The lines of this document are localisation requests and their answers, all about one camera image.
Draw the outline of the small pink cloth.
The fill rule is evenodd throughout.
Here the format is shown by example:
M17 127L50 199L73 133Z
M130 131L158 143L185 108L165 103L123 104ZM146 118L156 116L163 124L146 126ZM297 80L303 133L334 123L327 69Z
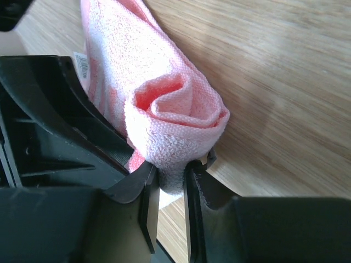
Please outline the small pink cloth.
M82 86L134 148L128 169L159 169L164 208L183 195L186 165L210 152L230 112L142 1L82 1L81 16Z

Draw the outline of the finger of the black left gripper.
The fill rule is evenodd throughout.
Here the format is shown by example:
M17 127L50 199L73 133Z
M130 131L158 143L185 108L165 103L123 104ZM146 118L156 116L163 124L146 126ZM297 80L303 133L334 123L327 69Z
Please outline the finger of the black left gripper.
M1 57L1 163L11 187L108 188L128 174L131 154L70 57Z

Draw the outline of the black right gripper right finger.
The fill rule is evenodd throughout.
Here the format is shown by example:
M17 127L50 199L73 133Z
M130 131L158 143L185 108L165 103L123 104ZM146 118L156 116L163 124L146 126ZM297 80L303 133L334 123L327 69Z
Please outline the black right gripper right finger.
M190 162L184 203L190 262L350 262L350 200L242 197Z

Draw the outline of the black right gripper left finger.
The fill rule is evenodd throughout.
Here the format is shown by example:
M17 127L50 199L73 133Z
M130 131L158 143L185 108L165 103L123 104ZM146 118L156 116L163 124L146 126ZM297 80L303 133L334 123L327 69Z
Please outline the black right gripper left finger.
M159 192L147 162L106 191L3 188L1 262L150 262Z

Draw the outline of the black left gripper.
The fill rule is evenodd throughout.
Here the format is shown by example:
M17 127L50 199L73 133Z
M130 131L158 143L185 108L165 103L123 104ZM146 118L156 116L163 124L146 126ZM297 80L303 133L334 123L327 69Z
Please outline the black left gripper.
M32 3L33 0L0 0L0 31L13 30Z

